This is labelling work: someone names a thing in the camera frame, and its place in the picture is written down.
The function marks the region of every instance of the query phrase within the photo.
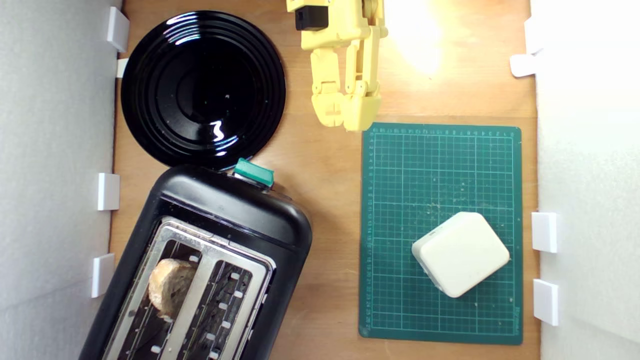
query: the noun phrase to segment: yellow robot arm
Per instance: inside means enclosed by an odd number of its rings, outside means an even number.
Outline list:
[[[312,50],[311,101],[320,122],[348,131],[368,129],[380,108],[378,49],[388,35],[384,0],[286,0],[302,31],[302,48]],[[338,55],[347,46],[345,94]]]

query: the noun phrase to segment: black toaster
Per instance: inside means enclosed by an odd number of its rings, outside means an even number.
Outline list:
[[[159,178],[81,360],[269,357],[312,234],[304,212],[271,189],[268,170],[255,169],[257,176],[180,165]],[[183,293],[162,293],[181,298],[169,313],[150,301],[150,277],[167,259],[191,274],[180,277]]]

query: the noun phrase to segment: plate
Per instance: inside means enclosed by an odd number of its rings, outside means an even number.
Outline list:
[[[225,170],[267,144],[285,93],[282,63],[260,29],[197,11],[164,21],[140,41],[121,97],[131,133],[155,159]]]

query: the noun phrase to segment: green cutting mat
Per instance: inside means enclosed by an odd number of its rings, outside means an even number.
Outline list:
[[[360,334],[522,343],[522,157],[517,127],[375,123],[362,144]],[[459,211],[484,215],[511,260],[458,299],[411,245]]]

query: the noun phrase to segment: wooden surface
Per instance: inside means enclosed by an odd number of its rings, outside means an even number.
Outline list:
[[[525,301],[524,343],[517,347],[358,335],[361,135],[317,121],[310,102],[309,54],[300,49],[285,0],[125,0],[129,49],[161,21],[203,9],[230,12],[258,25],[285,65],[285,115],[255,162],[276,170],[287,194],[308,209],[314,242],[271,359],[539,359],[540,323],[532,315],[538,258],[531,250],[527,216],[538,203],[535,87],[533,79],[514,79],[509,71],[509,56],[524,51],[528,0],[387,0],[390,35],[381,45],[378,118],[522,128]],[[115,172],[122,176],[122,189],[111,251],[119,257],[150,187],[166,167],[133,140],[119,104],[116,116]]]

